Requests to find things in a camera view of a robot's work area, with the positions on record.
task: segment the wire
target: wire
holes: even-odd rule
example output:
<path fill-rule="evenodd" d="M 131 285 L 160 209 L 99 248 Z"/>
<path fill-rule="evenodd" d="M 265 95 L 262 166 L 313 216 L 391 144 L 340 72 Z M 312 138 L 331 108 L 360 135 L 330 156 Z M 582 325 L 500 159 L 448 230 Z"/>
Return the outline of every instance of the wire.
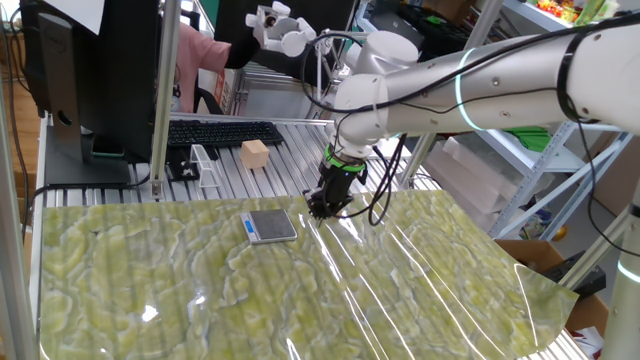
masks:
<path fill-rule="evenodd" d="M 311 42 L 309 42 L 309 45 L 307 46 L 307 49 L 305 49 L 305 52 L 303 54 L 302 57 L 302 73 L 301 73 L 301 82 L 302 82 L 302 88 L 303 88 L 303 92 L 305 93 L 305 95 L 307 96 L 307 98 L 309 99 L 309 101 L 311 101 L 314 105 L 320 107 L 321 109 L 324 109 L 326 111 L 331 111 L 334 113 L 341 113 L 341 114 L 351 114 L 351 113 L 363 113 L 363 112 L 369 112 L 369 111 L 374 111 L 375 109 L 383 109 L 383 108 L 387 108 L 393 105 L 397 105 L 397 104 L 401 104 L 405 101 L 411 100 L 417 96 L 420 96 L 424 93 L 428 93 L 429 91 L 438 88 L 439 86 L 455 79 L 458 75 L 462 75 L 472 69 L 475 69 L 481 65 L 484 65 L 487 62 L 490 62 L 492 60 L 495 60 L 496 58 L 505 55 L 505 54 L 509 54 L 511 52 L 514 52 L 516 50 L 520 50 L 523 49 L 525 47 L 528 47 L 530 45 L 533 44 L 537 44 L 540 43 L 542 41 L 547 41 L 550 39 L 554 39 L 557 37 L 561 37 L 561 36 L 565 36 L 565 35 L 572 35 L 572 34 L 577 34 L 580 32 L 590 32 L 590 31 L 596 31 L 596 30 L 604 30 L 604 29 L 609 29 L 609 28 L 614 28 L 614 27 L 620 27 L 620 26 L 625 26 L 625 25 L 629 25 L 632 23 L 638 23 L 640 21 L 640 14 L 632 14 L 632 15 L 628 15 L 628 16 L 624 16 L 624 17 L 620 17 L 620 18 L 614 18 L 614 19 L 609 19 L 609 20 L 605 20 L 602 21 L 598 24 L 593 24 L 593 25 L 587 25 L 587 26 L 582 26 L 582 27 L 574 27 L 574 28 L 569 28 L 569 29 L 563 29 L 560 31 L 556 31 L 556 32 L 551 32 L 551 33 L 545 33 L 542 35 L 538 35 L 511 45 L 507 45 L 499 50 L 496 50 L 488 55 L 485 55 L 483 57 L 481 57 L 480 59 L 469 63 L 466 66 L 463 66 L 462 68 L 451 72 L 450 74 L 440 78 L 439 80 L 436 80 L 434 82 L 432 82 L 431 84 L 416 90 L 412 93 L 409 93 L 405 96 L 399 97 L 397 99 L 394 100 L 390 100 L 390 101 L 386 101 L 383 103 L 379 103 L 379 104 L 375 104 L 375 106 L 373 104 L 371 105 L 364 105 L 361 106 L 359 108 L 355 108 L 355 109 L 335 109 L 333 107 L 327 106 L 323 103 L 321 103 L 320 101 L 316 100 L 313 98 L 313 96 L 307 91 L 304 81 L 304 70 L 306 69 L 306 61 L 309 57 L 309 54 L 312 52 L 312 50 L 314 49 L 315 45 L 324 40 L 324 39 L 328 39 L 328 38 L 343 38 L 343 39 L 349 39 L 352 41 L 355 41 L 355 39 L 353 39 L 350 36 L 346 36 L 346 35 L 342 35 L 342 34 L 326 34 L 326 35 L 322 35 L 317 37 L 316 39 L 312 40 Z"/>
<path fill-rule="evenodd" d="M 374 147 L 374 151 L 376 152 L 376 154 L 382 159 L 382 161 L 385 163 L 386 168 L 385 168 L 385 173 L 382 176 L 382 179 L 380 180 L 380 183 L 378 184 L 378 187 L 376 189 L 376 191 L 373 194 L 373 198 L 371 200 L 371 203 L 365 207 L 364 209 L 354 213 L 354 214 L 349 214 L 349 215 L 338 215 L 337 213 L 332 214 L 333 217 L 336 217 L 338 219 L 351 219 L 357 216 L 360 216 L 366 212 L 369 212 L 369 216 L 368 216 L 368 220 L 369 223 L 372 226 L 378 226 L 380 225 L 380 223 L 382 223 L 382 220 L 384 219 L 389 206 L 391 204 L 391 195 L 392 195 L 392 184 L 393 184 L 393 179 L 396 176 L 396 173 L 398 171 L 398 167 L 400 165 L 400 160 L 402 159 L 402 149 L 404 147 L 404 143 L 407 140 L 407 134 L 403 134 L 400 137 L 400 141 L 398 142 L 398 145 L 396 146 L 396 150 L 393 153 L 393 156 L 391 157 L 391 159 L 389 160 L 389 162 L 387 162 L 387 160 L 384 158 L 384 156 L 382 155 L 382 153 L 380 152 L 380 150 L 377 147 Z M 325 184 L 324 186 L 324 190 L 323 190 L 323 199 L 322 201 L 324 202 L 324 206 L 325 209 L 327 210 L 327 213 L 330 213 L 329 211 L 329 206 L 326 200 L 326 192 L 327 192 L 327 188 L 330 185 Z M 382 197 L 387 194 L 387 199 L 385 201 L 385 204 L 382 207 L 382 213 L 378 216 L 377 220 L 374 220 L 374 216 L 375 216 L 375 206 L 380 202 L 380 200 L 382 199 Z"/>
<path fill-rule="evenodd" d="M 28 203 L 31 204 L 31 208 L 33 208 L 35 205 L 35 201 L 36 198 L 39 195 L 44 194 L 47 191 L 51 191 L 51 190 L 88 190 L 88 189 L 105 189 L 105 190 L 133 190 L 139 186 L 142 186 L 144 184 L 146 184 L 147 182 L 149 182 L 149 180 L 151 179 L 151 173 L 149 173 L 147 176 L 144 177 L 144 179 L 142 179 L 140 182 L 136 183 L 136 184 L 130 184 L 130 185 L 116 185 L 114 186 L 113 184 L 92 184 L 92 185 L 47 185 L 47 186 L 43 186 L 39 189 L 37 189 L 35 191 L 35 193 L 33 193 L 33 198 L 31 199 L 27 199 Z"/>
<path fill-rule="evenodd" d="M 593 226 L 593 228 L 598 232 L 600 236 L 602 236 L 602 238 L 606 242 L 609 243 L 609 245 L 611 245 L 618 251 L 623 252 L 625 254 L 633 255 L 635 257 L 640 257 L 640 254 L 624 249 L 623 247 L 611 241 L 611 239 L 609 239 L 609 237 L 602 230 L 600 230 L 600 228 L 598 227 L 598 224 L 596 224 L 596 221 L 593 217 L 593 200 L 595 199 L 595 196 L 596 196 L 595 194 L 596 194 L 596 184 L 597 184 L 596 168 L 593 165 L 593 157 L 591 156 L 589 145 L 587 145 L 587 137 L 585 136 L 584 129 L 582 128 L 583 123 L 580 120 L 574 120 L 574 121 L 578 123 L 578 128 L 580 129 L 580 137 L 582 138 L 582 145 L 584 146 L 584 149 L 587 152 L 587 158 L 589 159 L 589 165 L 591 166 L 591 192 L 589 193 L 589 202 L 587 204 L 587 214 L 589 216 L 589 221 L 591 222 L 591 225 Z"/>
<path fill-rule="evenodd" d="M 0 17 L 0 22 L 2 23 L 2 40 L 4 41 L 4 51 L 5 56 L 7 57 L 7 70 L 9 73 L 9 117 L 11 118 L 11 126 L 13 127 L 13 142 L 16 146 L 16 154 L 18 155 L 18 162 L 20 163 L 20 170 L 22 170 L 22 177 L 24 180 L 25 206 L 21 229 L 22 241 L 24 242 L 25 235 L 27 234 L 27 222 L 29 218 L 29 206 L 27 206 L 29 200 L 29 176 L 27 174 L 27 166 L 25 165 L 22 148 L 20 146 L 20 136 L 18 136 L 18 124 L 16 122 L 15 99 L 13 94 L 13 66 L 11 64 L 11 51 L 9 50 L 9 42 L 7 39 L 7 31 L 4 27 L 5 22 L 3 17 Z"/>
<path fill-rule="evenodd" d="M 302 92 L 305 94 L 305 96 L 307 98 L 309 98 L 311 100 L 311 102 L 315 105 L 317 105 L 319 108 L 323 109 L 323 110 L 327 110 L 327 111 L 331 111 L 331 112 L 337 112 L 337 111 L 332 111 L 332 108 L 329 106 L 324 105 L 322 102 L 320 102 L 319 100 L 316 100 L 313 95 L 309 92 L 309 89 L 306 86 L 306 81 L 305 81 L 305 73 L 307 72 L 307 59 L 309 59 L 309 54 L 311 54 L 314 50 L 315 50 L 315 46 L 322 40 L 324 39 L 346 39 L 346 40 L 351 40 L 354 44 L 357 44 L 358 46 L 362 47 L 362 44 L 356 40 L 356 38 L 346 35 L 346 34 L 325 34 L 325 35 L 321 35 L 318 36 L 317 38 L 313 39 L 312 41 L 309 42 L 309 44 L 307 44 L 307 48 L 304 50 L 304 53 L 302 55 L 302 65 L 300 68 L 300 82 L 302 83 Z M 346 111 L 346 112 L 342 112 L 343 114 L 349 114 L 351 112 Z"/>
<path fill-rule="evenodd" d="M 22 62 L 22 45 L 20 45 L 20 40 L 18 40 L 18 31 L 16 31 L 15 26 L 13 25 L 14 19 L 16 17 L 16 15 L 18 15 L 18 12 L 20 12 L 21 7 L 18 7 L 16 9 L 16 11 L 13 12 L 13 14 L 11 15 L 11 18 L 9 19 L 9 27 L 11 28 L 11 32 L 13 34 L 13 37 L 11 38 L 12 42 L 15 42 L 16 47 L 18 48 L 18 56 L 16 58 L 16 54 L 15 52 L 13 52 L 13 56 L 11 57 L 14 62 L 16 63 L 16 66 L 20 69 L 20 71 L 22 71 L 22 74 L 24 74 L 24 66 L 22 64 L 24 64 Z M 22 86 L 28 93 L 31 93 L 31 91 L 29 90 L 29 88 L 22 82 L 22 79 L 20 78 L 20 76 L 18 76 L 18 83 L 20 83 L 20 86 Z"/>
<path fill-rule="evenodd" d="M 554 87 L 547 87 L 547 88 L 540 88 L 540 89 L 535 89 L 535 90 L 526 90 L 526 91 L 517 91 L 517 92 L 511 92 L 511 93 L 506 93 L 506 94 L 498 94 L 498 95 L 488 95 L 488 96 L 481 96 L 481 97 L 477 97 L 474 99 L 469 99 L 469 100 L 465 100 L 457 105 L 454 105 L 452 107 L 450 107 L 447 110 L 444 111 L 439 111 L 439 110 L 434 110 L 425 106 L 419 106 L 419 105 L 413 105 L 413 104 L 408 104 L 408 103 L 402 103 L 401 105 L 404 106 L 408 106 L 408 107 L 412 107 L 415 109 L 420 109 L 420 110 L 425 110 L 425 111 L 429 111 L 435 114 L 440 114 L 440 115 L 444 115 L 444 114 L 448 114 L 451 111 L 459 108 L 460 106 L 463 105 L 467 105 L 469 103 L 472 102 L 476 102 L 476 101 L 481 101 L 481 100 L 488 100 L 488 99 L 496 99 L 496 98 L 501 98 L 501 97 L 505 97 L 505 96 L 512 96 L 512 95 L 526 95 L 526 94 L 533 94 L 533 93 L 538 93 L 538 92 L 543 92 L 543 91 L 557 91 L 557 88 Z"/>

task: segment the monitor stand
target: monitor stand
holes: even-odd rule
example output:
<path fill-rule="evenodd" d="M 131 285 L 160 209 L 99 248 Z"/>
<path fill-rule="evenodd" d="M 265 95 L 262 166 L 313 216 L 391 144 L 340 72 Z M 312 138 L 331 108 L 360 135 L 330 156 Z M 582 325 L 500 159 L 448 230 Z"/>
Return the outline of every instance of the monitor stand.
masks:
<path fill-rule="evenodd" d="M 80 137 L 82 152 L 90 154 L 92 137 Z M 88 156 L 84 161 L 78 161 L 68 156 L 58 146 L 53 126 L 47 127 L 46 185 L 126 185 L 130 179 L 129 166 L 123 159 Z"/>
<path fill-rule="evenodd" d="M 81 134 L 73 25 L 51 14 L 40 14 L 39 21 L 53 119 L 53 126 L 47 128 L 46 184 L 131 183 L 129 166 L 123 159 L 92 156 L 92 138 Z"/>

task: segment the green marble tablecloth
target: green marble tablecloth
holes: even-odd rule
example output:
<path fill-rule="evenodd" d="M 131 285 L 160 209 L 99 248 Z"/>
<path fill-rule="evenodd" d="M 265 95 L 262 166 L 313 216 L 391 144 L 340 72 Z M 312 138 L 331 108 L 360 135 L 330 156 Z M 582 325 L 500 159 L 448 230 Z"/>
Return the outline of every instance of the green marble tablecloth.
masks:
<path fill-rule="evenodd" d="M 239 214 L 276 208 L 298 239 L 249 246 Z M 395 194 L 375 228 L 317 228 L 301 197 L 51 208 L 42 261 L 50 360 L 513 359 L 577 299 L 441 191 Z"/>

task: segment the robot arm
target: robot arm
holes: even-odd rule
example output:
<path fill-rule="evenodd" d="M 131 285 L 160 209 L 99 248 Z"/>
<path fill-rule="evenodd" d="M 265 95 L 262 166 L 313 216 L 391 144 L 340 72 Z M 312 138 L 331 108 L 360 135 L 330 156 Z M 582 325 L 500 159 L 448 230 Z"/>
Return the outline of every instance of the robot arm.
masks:
<path fill-rule="evenodd" d="M 245 23 L 253 28 L 262 49 L 297 57 L 316 38 L 316 32 L 305 19 L 292 19 L 290 14 L 288 6 L 274 1 L 271 7 L 258 6 L 255 15 L 247 14 Z"/>
<path fill-rule="evenodd" d="M 525 47 L 402 104 L 337 120 L 339 131 L 333 134 L 332 144 L 339 146 L 329 146 L 320 165 L 318 188 L 306 194 L 311 213 L 326 218 L 346 206 L 348 189 L 358 177 L 352 172 L 361 169 L 373 144 L 398 133 L 481 131 L 560 122 L 571 117 L 567 106 L 572 102 L 574 116 L 603 120 L 640 134 L 640 49 L 628 44 L 629 39 L 640 37 L 640 25 L 588 34 L 567 63 L 567 49 L 576 36 Z M 339 86 L 334 106 L 358 109 L 402 98 L 501 47 L 526 39 L 407 68 L 407 63 L 417 60 L 417 51 L 410 48 L 413 45 L 395 34 L 373 33 L 360 51 L 356 75 Z"/>

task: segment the keyboard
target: keyboard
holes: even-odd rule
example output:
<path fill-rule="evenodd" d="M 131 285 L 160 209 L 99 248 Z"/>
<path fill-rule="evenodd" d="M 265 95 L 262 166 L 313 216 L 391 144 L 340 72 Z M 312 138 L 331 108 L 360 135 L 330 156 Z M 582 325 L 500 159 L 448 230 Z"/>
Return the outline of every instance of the keyboard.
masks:
<path fill-rule="evenodd" d="M 241 146 L 243 142 L 260 140 L 265 145 L 280 144 L 282 134 L 270 122 L 200 122 L 172 121 L 169 124 L 168 147 Z"/>

